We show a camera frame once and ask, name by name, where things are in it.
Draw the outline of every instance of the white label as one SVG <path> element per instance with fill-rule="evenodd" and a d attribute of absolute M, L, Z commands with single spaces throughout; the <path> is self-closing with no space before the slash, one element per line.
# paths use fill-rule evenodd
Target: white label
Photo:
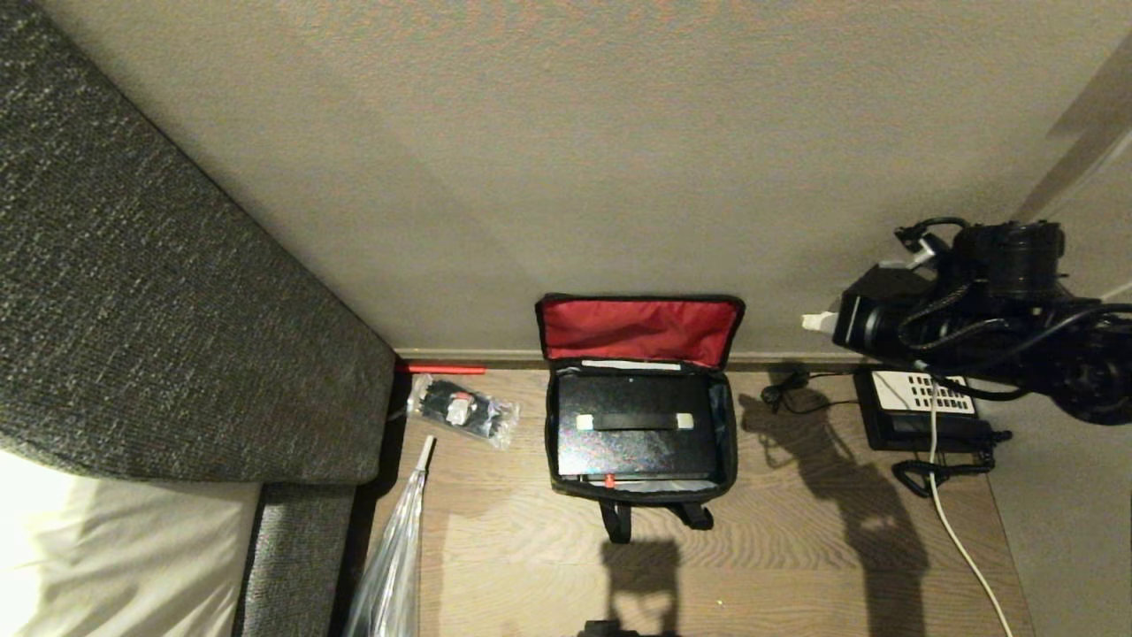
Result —
<path fill-rule="evenodd" d="M 636 361 L 583 361 L 586 368 L 611 368 L 614 370 L 667 370 L 679 372 L 677 363 L 638 363 Z"/>
<path fill-rule="evenodd" d="M 455 427 L 462 427 L 468 422 L 468 413 L 472 402 L 466 398 L 456 398 L 448 404 L 448 415 L 445 418 L 446 421 Z"/>

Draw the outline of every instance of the red case lid lining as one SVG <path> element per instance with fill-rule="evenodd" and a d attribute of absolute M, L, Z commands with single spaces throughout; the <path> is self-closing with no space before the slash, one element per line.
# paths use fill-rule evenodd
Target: red case lid lining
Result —
<path fill-rule="evenodd" d="M 544 299 L 547 359 L 684 361 L 719 368 L 741 316 L 740 301 Z"/>

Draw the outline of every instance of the umbrella tip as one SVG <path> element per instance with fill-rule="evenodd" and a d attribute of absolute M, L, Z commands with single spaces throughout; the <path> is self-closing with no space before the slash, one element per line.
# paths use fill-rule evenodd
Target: umbrella tip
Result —
<path fill-rule="evenodd" d="M 436 445 L 436 437 L 430 436 L 424 439 L 424 449 L 421 449 L 421 457 L 417 460 L 417 471 L 428 470 L 428 459 L 432 455 L 432 447 Z"/>

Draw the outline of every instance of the white pillow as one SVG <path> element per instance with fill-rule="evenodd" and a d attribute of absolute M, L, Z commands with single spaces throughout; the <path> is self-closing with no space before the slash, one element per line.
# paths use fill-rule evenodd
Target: white pillow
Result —
<path fill-rule="evenodd" d="M 258 484 L 72 476 L 0 451 L 0 635 L 224 635 Z"/>

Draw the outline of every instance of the baseboard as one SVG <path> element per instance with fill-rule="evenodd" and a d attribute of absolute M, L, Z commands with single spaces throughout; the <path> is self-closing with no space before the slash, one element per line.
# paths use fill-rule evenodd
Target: baseboard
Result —
<path fill-rule="evenodd" d="M 405 361 L 429 363 L 462 363 L 492 368 L 542 368 L 542 353 L 538 350 L 434 350 L 396 348 Z M 852 352 L 732 352 L 728 369 L 735 371 L 764 370 L 782 363 L 804 363 L 824 369 L 848 369 L 868 360 Z"/>

